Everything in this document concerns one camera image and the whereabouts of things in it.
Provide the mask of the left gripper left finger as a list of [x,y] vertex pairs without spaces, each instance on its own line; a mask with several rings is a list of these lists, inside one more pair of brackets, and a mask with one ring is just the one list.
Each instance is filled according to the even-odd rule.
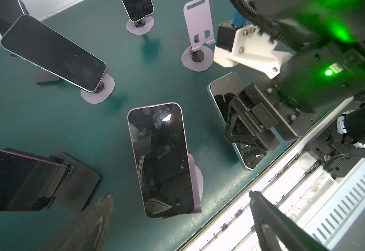
[[40,251],[100,251],[109,231],[114,199],[106,193],[64,230],[46,241]]

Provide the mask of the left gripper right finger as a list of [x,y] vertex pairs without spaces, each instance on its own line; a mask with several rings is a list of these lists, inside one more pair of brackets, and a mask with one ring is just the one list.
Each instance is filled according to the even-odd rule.
[[250,209],[262,251],[282,250],[280,242],[289,251],[325,251],[290,218],[270,203],[260,192],[250,191]]

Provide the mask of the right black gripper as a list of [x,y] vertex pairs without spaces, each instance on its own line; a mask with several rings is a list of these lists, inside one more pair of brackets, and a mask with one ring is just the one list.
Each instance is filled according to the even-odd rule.
[[303,137],[327,108],[365,99],[365,41],[323,41],[299,50],[273,79],[261,76],[232,100],[225,139],[263,151]]

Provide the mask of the pink-edged phone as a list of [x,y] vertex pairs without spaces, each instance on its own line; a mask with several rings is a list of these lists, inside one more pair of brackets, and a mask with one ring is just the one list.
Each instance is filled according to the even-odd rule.
[[145,213],[168,218],[195,208],[181,107],[170,102],[127,116]]

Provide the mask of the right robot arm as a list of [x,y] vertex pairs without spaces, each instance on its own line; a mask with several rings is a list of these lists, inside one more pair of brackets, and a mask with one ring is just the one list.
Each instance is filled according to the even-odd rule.
[[270,41],[295,51],[229,103],[224,136],[264,151],[303,137],[326,109],[365,99],[365,1],[232,1]]

